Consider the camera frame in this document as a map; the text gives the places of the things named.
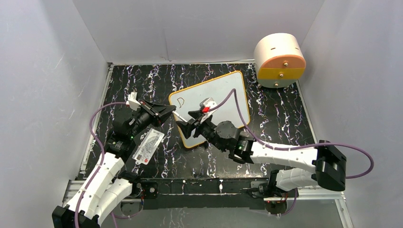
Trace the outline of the white whiteboard marker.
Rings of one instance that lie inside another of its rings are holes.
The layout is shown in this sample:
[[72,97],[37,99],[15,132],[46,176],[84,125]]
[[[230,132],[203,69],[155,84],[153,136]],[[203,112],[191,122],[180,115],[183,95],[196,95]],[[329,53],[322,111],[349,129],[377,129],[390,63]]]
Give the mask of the white whiteboard marker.
[[176,121],[182,121],[182,122],[186,122],[186,123],[188,122],[184,117],[179,115],[176,111],[173,111],[173,114],[175,116]]

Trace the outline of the yellow framed whiteboard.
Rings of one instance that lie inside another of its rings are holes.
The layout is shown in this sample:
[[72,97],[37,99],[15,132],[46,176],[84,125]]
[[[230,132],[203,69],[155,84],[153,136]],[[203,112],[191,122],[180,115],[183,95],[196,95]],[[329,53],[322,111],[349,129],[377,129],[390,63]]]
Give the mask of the yellow framed whiteboard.
[[231,121],[235,127],[241,128],[250,123],[250,111],[243,74],[240,71],[230,72],[173,92],[169,95],[168,101],[177,107],[176,112],[179,116],[188,121],[191,119],[188,112],[198,110],[202,101],[211,98],[214,104],[218,105],[232,89],[236,90],[239,107],[236,106],[234,95],[231,95],[221,107],[212,112],[211,121],[215,125],[222,121]]

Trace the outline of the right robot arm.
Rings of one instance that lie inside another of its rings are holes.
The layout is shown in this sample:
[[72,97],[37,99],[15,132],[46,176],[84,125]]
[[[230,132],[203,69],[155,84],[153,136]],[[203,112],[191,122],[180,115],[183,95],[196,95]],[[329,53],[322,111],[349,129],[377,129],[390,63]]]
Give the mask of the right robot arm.
[[188,121],[177,121],[186,139],[202,136],[237,163],[270,163],[291,167],[290,170],[272,171],[268,192],[279,197],[298,187],[320,186],[331,191],[345,190],[346,157],[333,145],[288,147],[283,144],[265,145],[242,134],[230,121],[214,124],[212,117],[204,118],[200,111],[192,111]]

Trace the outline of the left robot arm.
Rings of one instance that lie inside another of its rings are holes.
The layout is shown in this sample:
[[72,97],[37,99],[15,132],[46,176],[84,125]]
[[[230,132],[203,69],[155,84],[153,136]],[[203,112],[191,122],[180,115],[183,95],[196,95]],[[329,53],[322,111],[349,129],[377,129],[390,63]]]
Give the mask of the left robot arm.
[[94,139],[101,148],[100,158],[88,179],[64,206],[52,213],[56,228],[99,228],[126,197],[142,192],[140,178],[121,171],[136,146],[135,137],[150,125],[160,127],[176,110],[175,105],[149,101],[115,102],[112,127],[106,142]]

